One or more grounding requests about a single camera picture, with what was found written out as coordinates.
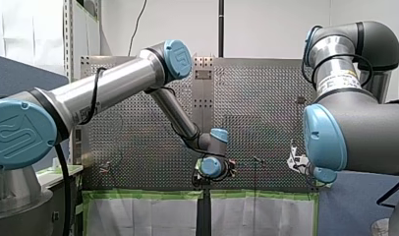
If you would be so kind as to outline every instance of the metal frame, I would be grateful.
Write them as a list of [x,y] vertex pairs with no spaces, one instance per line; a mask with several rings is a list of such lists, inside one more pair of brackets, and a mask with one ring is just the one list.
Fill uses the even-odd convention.
[[[98,66],[108,68],[123,62],[116,57],[83,57],[82,76],[95,73]],[[202,131],[208,132],[214,126],[229,130],[231,141],[227,155],[239,161],[238,177],[213,184],[211,188],[309,191],[304,178],[289,170],[286,163],[290,139],[295,138],[298,153],[304,153],[302,120],[297,112],[305,105],[298,107],[295,96],[311,101],[313,94],[311,86],[301,78],[301,61],[195,57],[194,63],[190,77],[170,87]],[[127,133],[125,139],[103,138],[109,134],[109,129],[113,129],[109,126],[117,122],[113,120],[119,113],[126,120],[133,120],[126,122],[123,128]],[[91,130],[86,129],[82,127],[81,137],[75,137],[78,146],[81,141],[83,156],[95,155],[95,165],[85,171],[85,176],[89,177],[85,178],[86,188],[168,191],[193,188],[191,170],[194,160],[189,158],[190,152],[182,147],[169,121],[148,95],[140,93],[118,104],[111,112],[95,117]],[[126,158],[116,153],[120,142],[130,149]],[[111,153],[108,158],[105,154],[96,157],[108,151]],[[256,162],[255,157],[263,163]],[[116,166],[115,163],[121,166],[115,167],[118,168],[115,170],[118,180],[108,174],[100,175],[100,167],[109,168]]]
[[64,57],[66,77],[71,82],[74,78],[74,36],[73,4],[75,0],[64,0]]

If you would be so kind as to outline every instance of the black pole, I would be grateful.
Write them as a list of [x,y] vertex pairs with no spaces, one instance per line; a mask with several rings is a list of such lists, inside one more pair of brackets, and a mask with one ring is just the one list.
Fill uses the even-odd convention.
[[224,57],[224,0],[218,4],[218,57]]
[[197,233],[196,236],[211,236],[211,193],[210,183],[202,186],[202,199],[197,203]]

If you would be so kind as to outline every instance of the green tape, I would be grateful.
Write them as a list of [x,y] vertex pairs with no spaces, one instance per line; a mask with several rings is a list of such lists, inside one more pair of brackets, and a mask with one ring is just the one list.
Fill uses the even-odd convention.
[[[295,201],[314,201],[313,204],[313,236],[317,236],[318,224],[318,193],[282,193],[261,190],[211,190],[213,199],[240,199],[240,198],[268,198],[268,199],[286,199]],[[84,211],[84,235],[86,235],[88,208],[92,200],[109,199],[145,199],[145,200],[197,200],[202,198],[201,191],[174,191],[157,192],[144,190],[96,190],[83,191],[83,211]]]
[[282,193],[262,190],[211,190],[213,199],[238,199],[238,198],[269,198],[269,199],[287,199],[297,201],[315,201],[317,193]]

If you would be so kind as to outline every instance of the blue end cap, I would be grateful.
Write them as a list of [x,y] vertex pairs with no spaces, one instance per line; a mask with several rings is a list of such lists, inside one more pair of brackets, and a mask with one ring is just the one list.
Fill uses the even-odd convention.
[[41,160],[55,145],[52,117],[30,102],[0,100],[0,168],[20,169]]
[[200,172],[208,177],[216,178],[221,175],[221,163],[215,157],[207,157],[200,165]]
[[171,75],[177,80],[186,78],[193,67],[187,46],[180,40],[166,40],[164,51],[165,62]]
[[337,173],[330,169],[316,167],[313,169],[313,177],[322,183],[330,184],[337,179]]
[[217,128],[213,128],[211,129],[211,133],[210,133],[215,139],[223,142],[223,143],[228,143],[228,132],[226,130],[223,129],[217,129]]
[[304,110],[304,137],[307,155],[316,167],[343,170],[347,165],[347,148],[341,129],[333,115],[322,105]]

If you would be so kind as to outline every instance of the white wall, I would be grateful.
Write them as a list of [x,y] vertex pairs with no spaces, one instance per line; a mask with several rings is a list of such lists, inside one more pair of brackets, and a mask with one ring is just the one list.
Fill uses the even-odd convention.
[[[332,0],[331,25],[378,21],[390,27],[399,39],[399,0]],[[387,100],[399,97],[399,68],[392,73]]]
[[64,75],[62,0],[0,0],[0,56]]
[[[101,53],[127,55],[143,0],[101,1]],[[399,0],[226,0],[225,57],[301,58],[314,25],[379,21],[399,38]],[[217,55],[218,0],[148,0],[132,54],[169,38]],[[399,69],[387,99],[399,97]]]
[[[127,55],[143,0],[101,1],[104,55]],[[216,54],[218,1],[147,0],[132,55],[166,39],[183,40],[191,53]]]
[[329,26],[330,1],[226,0],[225,57],[302,58],[314,25]]
[[[307,31],[328,26],[329,1],[225,1],[226,57],[302,57]],[[101,1],[104,55],[126,55],[143,0]],[[218,0],[148,0],[132,54],[169,38],[201,56],[217,55]]]

